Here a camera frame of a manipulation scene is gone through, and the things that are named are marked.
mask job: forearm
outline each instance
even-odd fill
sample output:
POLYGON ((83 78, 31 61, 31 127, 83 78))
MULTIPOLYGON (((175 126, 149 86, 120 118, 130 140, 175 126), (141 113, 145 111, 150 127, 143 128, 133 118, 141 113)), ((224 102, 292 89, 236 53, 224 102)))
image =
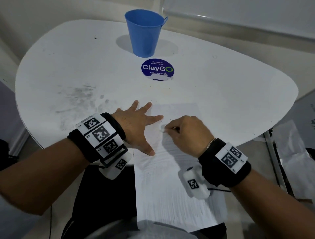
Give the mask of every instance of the forearm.
POLYGON ((256 171, 230 190, 269 236, 315 238, 315 215, 256 171))
POLYGON ((0 193, 17 208, 41 215, 88 165, 79 148, 63 139, 1 171, 0 193))

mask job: person's left arm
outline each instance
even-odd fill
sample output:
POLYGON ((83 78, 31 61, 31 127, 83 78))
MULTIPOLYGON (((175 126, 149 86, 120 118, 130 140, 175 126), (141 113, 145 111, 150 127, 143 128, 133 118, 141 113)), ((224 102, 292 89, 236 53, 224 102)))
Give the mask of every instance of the person's left arm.
MULTIPOLYGON (((138 103, 135 101, 126 111, 118 108, 112 116, 124 130, 126 142, 153 156, 144 129, 163 116, 146 116, 152 104, 136 110, 138 103)), ((89 164, 76 144, 63 139, 2 170, 0 194, 22 211, 42 215, 89 164)))

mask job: sleeve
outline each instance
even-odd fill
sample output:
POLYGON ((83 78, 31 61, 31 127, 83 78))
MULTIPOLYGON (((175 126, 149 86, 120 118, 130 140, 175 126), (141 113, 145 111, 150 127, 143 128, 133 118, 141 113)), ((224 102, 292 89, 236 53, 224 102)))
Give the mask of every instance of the sleeve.
POLYGON ((0 195, 0 238, 20 239, 26 235, 40 218, 15 208, 0 195))

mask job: black wristband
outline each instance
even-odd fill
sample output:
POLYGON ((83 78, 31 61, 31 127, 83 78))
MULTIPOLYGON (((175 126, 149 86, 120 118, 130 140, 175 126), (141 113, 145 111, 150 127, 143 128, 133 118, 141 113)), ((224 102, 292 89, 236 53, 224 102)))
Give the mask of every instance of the black wristband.
POLYGON ((211 184, 231 188, 239 184, 251 171, 251 165, 247 161, 235 174, 228 169, 215 155, 225 146, 220 139, 215 139, 209 148, 199 157, 204 178, 211 184))
MULTIPOLYGON (((110 123, 110 125, 116 130, 121 139, 125 140, 126 135, 120 124, 109 113, 103 113, 101 114, 101 116, 104 117, 106 121, 110 123)), ((93 163, 102 158, 101 155, 79 132, 78 129, 75 129, 72 132, 70 132, 67 138, 76 144, 76 146, 80 149, 80 151, 82 152, 87 161, 93 163)))

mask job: black pants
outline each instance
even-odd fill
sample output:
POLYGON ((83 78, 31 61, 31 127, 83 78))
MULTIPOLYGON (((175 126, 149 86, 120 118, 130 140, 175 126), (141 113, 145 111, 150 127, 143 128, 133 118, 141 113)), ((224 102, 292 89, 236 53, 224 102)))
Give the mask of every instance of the black pants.
MULTIPOLYGON (((125 167, 115 180, 105 178, 98 166, 85 169, 62 239, 85 238, 100 227, 137 215, 134 167, 125 167)), ((201 230, 209 238, 226 234, 224 223, 201 230)))

